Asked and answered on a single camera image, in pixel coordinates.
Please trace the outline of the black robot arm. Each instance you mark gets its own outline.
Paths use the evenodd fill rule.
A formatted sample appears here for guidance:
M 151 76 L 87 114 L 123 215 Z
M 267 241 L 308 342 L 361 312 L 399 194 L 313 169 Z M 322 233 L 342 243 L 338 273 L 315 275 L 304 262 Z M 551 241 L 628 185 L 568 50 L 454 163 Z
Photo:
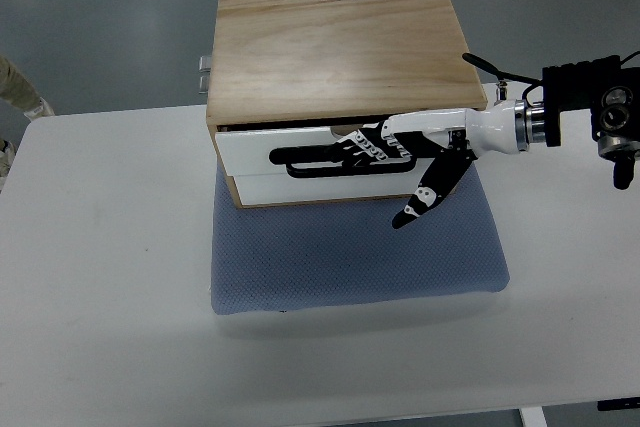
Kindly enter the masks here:
M 638 55 L 549 66 L 540 79 L 507 73 L 471 53 L 462 58 L 496 77 L 499 102 L 506 100 L 508 80 L 528 85 L 514 104 L 515 139 L 521 150 L 532 143 L 560 146 L 561 114 L 588 111 L 598 155 L 613 163 L 613 185 L 625 190 L 639 159 L 639 69 L 625 64 Z

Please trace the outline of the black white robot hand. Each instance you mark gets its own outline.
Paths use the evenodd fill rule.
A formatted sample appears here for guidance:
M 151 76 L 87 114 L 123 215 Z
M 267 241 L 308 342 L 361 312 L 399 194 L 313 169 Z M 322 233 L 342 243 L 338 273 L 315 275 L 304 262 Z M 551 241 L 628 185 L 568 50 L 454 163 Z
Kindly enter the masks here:
M 355 168 L 389 159 L 431 163 L 392 226 L 400 229 L 439 206 L 480 156 L 518 154 L 531 142 L 524 103 L 501 101 L 487 110 L 458 108 L 400 114 L 365 124 L 332 144 L 330 160 Z

